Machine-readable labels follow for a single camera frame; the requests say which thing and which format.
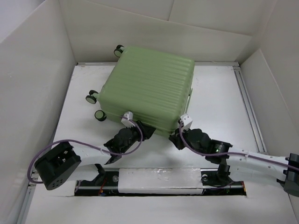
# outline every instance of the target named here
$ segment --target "metal frame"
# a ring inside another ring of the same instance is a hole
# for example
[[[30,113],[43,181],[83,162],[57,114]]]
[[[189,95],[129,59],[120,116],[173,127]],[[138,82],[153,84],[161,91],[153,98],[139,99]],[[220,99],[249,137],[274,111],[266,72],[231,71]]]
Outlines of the metal frame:
[[[36,188],[35,184],[28,185],[26,195],[24,198],[24,202],[23,202],[23,205],[22,205],[19,217],[18,217],[18,221],[16,224],[24,224],[25,223],[35,188]]]
[[[116,62],[79,62],[79,66],[115,65]],[[195,65],[205,66],[239,66],[238,62],[195,62]]]
[[[256,115],[254,113],[247,89],[246,89],[246,85],[244,82],[244,79],[242,77],[242,72],[241,72],[241,68],[240,66],[233,66],[234,72],[235,72],[235,77],[237,80],[237,83],[239,85],[239,90],[243,99],[243,103],[250,121],[250,125],[251,125],[251,129],[253,131],[253,135],[256,139],[256,145],[258,148],[259,153],[263,153],[263,154],[267,154],[267,149],[265,146],[265,143],[263,141],[263,136],[261,133],[261,130],[258,126],[258,122],[256,119]]]
[[[200,172],[201,172],[201,175],[203,174],[206,174],[207,172],[217,172],[217,168],[204,168],[204,169],[200,169]],[[105,169],[106,171],[106,174],[111,178],[111,176],[113,175],[117,175],[119,176],[119,171],[120,169],[119,168],[115,168],[115,169]],[[109,185],[109,184],[106,184],[106,186],[82,186],[82,183],[81,183],[81,186],[78,187],[78,189],[81,189],[81,190],[99,190],[100,188],[102,188],[103,190],[105,189],[119,189],[118,188],[118,183],[115,185],[115,183],[112,183],[112,185]],[[198,186],[197,189],[213,189],[215,187],[212,187],[210,185],[208,185],[207,183],[204,183],[203,182],[203,185],[202,186]],[[242,189],[243,188],[243,185],[240,184],[239,182],[236,182],[232,185],[227,185],[227,186],[224,186],[222,187],[222,189]]]

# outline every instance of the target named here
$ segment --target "suitcase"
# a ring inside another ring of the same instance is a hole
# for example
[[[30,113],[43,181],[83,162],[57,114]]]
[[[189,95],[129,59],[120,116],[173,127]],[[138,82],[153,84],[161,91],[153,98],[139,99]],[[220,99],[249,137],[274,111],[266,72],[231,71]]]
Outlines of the suitcase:
[[[95,117],[120,122],[131,111],[133,120],[169,136],[189,105],[194,61],[133,46],[119,45],[114,54],[120,58],[100,93],[90,91],[91,97],[86,97],[90,103],[100,103],[102,111]]]

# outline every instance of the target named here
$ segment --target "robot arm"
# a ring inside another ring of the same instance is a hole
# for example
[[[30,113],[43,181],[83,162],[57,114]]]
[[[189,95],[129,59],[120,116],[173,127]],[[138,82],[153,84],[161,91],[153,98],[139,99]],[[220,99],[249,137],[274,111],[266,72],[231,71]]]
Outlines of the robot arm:
[[[105,171],[100,164],[111,164],[118,161],[135,142],[141,141],[140,131],[143,136],[142,141],[149,139],[155,131],[155,128],[140,121],[136,122],[140,130],[130,123],[124,123],[127,127],[121,129],[113,139],[104,144],[109,151],[94,150],[88,147],[74,148],[66,141],[61,142],[39,158],[34,166],[46,189],[56,189],[67,180],[78,178],[80,174],[86,173],[86,169],[77,168],[90,164],[95,164],[95,167],[89,171],[98,173],[93,181],[95,184],[101,182]]]
[[[155,128],[140,121],[136,122],[140,130],[127,122],[133,117],[130,112],[124,117],[122,122],[126,128],[104,144],[108,153],[87,147],[73,148],[69,142],[62,142],[39,158],[35,162],[35,168],[47,190],[56,189],[67,180],[82,178],[93,181],[96,185],[100,184],[105,177],[105,170],[100,164],[111,164],[119,160],[135,142],[149,139],[155,131]],[[278,182],[285,192],[299,196],[299,155],[290,154],[288,158],[268,156],[210,139],[200,129],[190,129],[192,119],[187,114],[181,116],[179,123],[180,128],[169,137],[176,148],[181,150],[188,147],[211,163],[219,165],[215,175],[202,176],[205,185],[222,186],[237,181],[269,184]],[[90,164],[94,166],[87,168],[86,165]]]
[[[188,146],[195,153],[205,156],[206,160],[219,164],[217,175],[203,181],[221,185],[232,181],[278,182],[285,192],[299,196],[299,172],[290,167],[299,168],[299,155],[290,154],[287,158],[269,156],[210,139],[200,129],[190,129],[192,120],[187,114],[181,117],[179,123],[180,128],[169,137],[176,148],[181,150]]]

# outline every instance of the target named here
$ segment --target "white bracket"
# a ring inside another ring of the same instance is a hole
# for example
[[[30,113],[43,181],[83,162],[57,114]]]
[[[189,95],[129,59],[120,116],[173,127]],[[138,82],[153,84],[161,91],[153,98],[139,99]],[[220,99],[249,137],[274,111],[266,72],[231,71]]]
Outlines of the white bracket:
[[[239,181],[239,180],[246,181],[245,178],[247,178],[247,176],[252,177],[254,179],[258,172],[263,173],[265,175],[273,176],[275,177],[275,179],[285,181],[285,174],[284,174],[284,170],[286,169],[285,167],[270,162],[262,161],[262,159],[267,159],[273,162],[280,162],[287,165],[288,161],[285,160],[285,157],[263,155],[260,153],[241,150],[236,147],[230,148],[228,152],[245,154],[245,156],[232,155],[228,159],[226,159],[227,164],[231,166],[231,168],[229,169],[231,173],[229,177],[233,181]],[[254,159],[250,156],[258,157],[261,160]]]
[[[123,117],[126,118],[126,119],[125,118],[121,119],[121,122],[124,126],[126,126],[126,127],[134,127],[135,126],[129,121],[129,120],[133,119],[133,113],[131,111],[125,112]]]
[[[193,122],[192,118],[187,113],[180,116],[180,118],[183,121],[182,130],[189,130]]]
[[[97,163],[105,164],[111,158],[109,153],[104,153],[103,151],[89,147],[74,147],[73,151],[81,158],[81,162],[79,164],[80,167]]]

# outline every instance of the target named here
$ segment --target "white enclosure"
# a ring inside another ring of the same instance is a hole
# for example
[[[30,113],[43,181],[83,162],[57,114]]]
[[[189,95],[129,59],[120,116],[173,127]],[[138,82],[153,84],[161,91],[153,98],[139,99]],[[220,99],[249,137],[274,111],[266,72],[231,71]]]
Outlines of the white enclosure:
[[[15,21],[0,2],[0,28],[11,27],[0,33],[0,223],[18,218],[27,167],[53,135],[74,66],[116,61],[117,44],[238,62],[268,153],[299,154],[299,1],[41,2],[28,0]]]

